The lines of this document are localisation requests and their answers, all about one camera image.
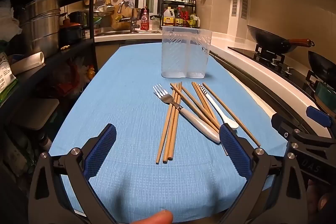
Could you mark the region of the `person's right hand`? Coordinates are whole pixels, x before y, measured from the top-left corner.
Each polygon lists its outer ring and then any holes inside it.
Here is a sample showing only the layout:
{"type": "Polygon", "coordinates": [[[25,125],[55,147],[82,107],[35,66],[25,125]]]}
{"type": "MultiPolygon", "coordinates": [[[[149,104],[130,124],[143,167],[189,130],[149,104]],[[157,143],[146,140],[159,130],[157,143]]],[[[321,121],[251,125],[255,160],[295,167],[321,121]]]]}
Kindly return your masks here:
{"type": "Polygon", "coordinates": [[[335,223],[335,191],[326,192],[326,188],[308,181],[306,197],[308,223],[335,223]]]}

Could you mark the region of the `person's left hand thumb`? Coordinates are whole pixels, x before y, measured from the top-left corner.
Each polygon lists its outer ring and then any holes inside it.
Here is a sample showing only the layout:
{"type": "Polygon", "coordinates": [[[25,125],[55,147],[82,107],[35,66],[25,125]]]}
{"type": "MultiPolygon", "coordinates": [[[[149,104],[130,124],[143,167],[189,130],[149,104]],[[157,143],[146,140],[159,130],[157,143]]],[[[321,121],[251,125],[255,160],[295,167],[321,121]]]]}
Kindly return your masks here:
{"type": "Polygon", "coordinates": [[[161,210],[160,212],[146,218],[141,219],[131,224],[172,224],[173,214],[168,210],[161,210]]]}

